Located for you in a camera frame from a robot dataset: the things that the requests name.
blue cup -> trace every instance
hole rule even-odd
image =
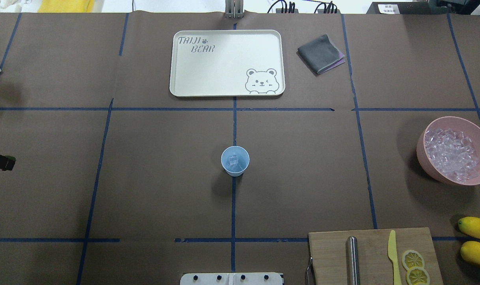
[[[220,156],[220,162],[229,175],[236,177],[242,175],[247,169],[250,157],[245,148],[230,146]]]

brown table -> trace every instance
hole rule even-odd
[[[174,97],[186,29],[277,30],[285,92]],[[314,76],[296,49],[322,34],[348,64]],[[0,171],[0,284],[303,284],[308,232],[407,227],[430,228],[444,284],[480,284],[455,229],[480,217],[480,186],[415,157],[437,117],[480,125],[480,16],[0,14],[0,62],[0,153],[17,157]],[[219,162],[234,143],[251,156],[237,179]]]

pink bowl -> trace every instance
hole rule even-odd
[[[429,129],[437,129],[440,128],[442,130],[445,130],[447,128],[450,128],[451,130],[455,132],[462,131],[472,139],[472,144],[475,149],[475,154],[477,157],[479,157],[479,163],[476,166],[477,173],[479,174],[478,177],[466,180],[463,183],[458,183],[455,182],[449,178],[447,178],[445,175],[443,175],[440,171],[438,171],[435,166],[430,162],[430,159],[428,158],[428,153],[426,152],[425,149],[425,133]],[[430,175],[431,177],[435,178],[436,180],[446,183],[446,184],[451,184],[451,185],[479,185],[480,184],[480,128],[476,126],[474,123],[471,121],[468,121],[466,119],[462,119],[459,117],[442,117],[438,118],[435,121],[432,121],[428,127],[423,131],[421,136],[419,137],[419,141],[417,142],[417,160],[419,160],[419,163],[423,167],[423,169]]]

gray cloth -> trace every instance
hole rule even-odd
[[[298,53],[316,74],[329,70],[329,67],[343,58],[343,54],[335,47],[327,34],[298,47]]]

lemon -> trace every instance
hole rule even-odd
[[[406,275],[408,285],[416,285],[417,283],[430,284],[430,275],[423,267],[412,267],[407,271]]]
[[[460,254],[466,262],[480,267],[480,242],[467,241],[462,245]]]
[[[423,259],[423,256],[419,252],[413,251],[412,249],[409,249],[402,254],[401,263],[407,271],[415,266],[423,268],[425,267],[425,260]]]
[[[460,231],[474,238],[480,238],[480,218],[464,217],[458,221]]]

